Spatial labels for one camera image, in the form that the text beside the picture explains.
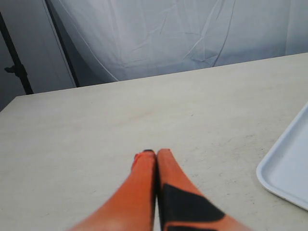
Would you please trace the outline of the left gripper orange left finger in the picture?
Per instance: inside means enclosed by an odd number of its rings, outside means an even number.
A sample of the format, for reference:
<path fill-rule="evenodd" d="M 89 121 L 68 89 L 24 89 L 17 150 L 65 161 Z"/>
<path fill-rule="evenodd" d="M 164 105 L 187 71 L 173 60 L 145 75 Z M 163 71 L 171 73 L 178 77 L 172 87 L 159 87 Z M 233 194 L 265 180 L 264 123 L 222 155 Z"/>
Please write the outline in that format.
<path fill-rule="evenodd" d="M 155 152 L 135 155 L 131 172 L 117 191 L 72 231 L 151 231 L 155 211 Z"/>

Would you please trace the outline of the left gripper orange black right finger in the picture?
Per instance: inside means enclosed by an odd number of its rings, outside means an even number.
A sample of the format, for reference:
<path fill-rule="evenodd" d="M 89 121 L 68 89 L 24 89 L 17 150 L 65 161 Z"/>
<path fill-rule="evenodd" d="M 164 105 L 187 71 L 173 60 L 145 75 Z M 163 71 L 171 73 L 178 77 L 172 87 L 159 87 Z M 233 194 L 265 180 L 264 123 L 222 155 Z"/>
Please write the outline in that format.
<path fill-rule="evenodd" d="M 157 153 L 160 226 L 163 231 L 249 231 L 212 204 L 185 175 L 170 149 Z"/>

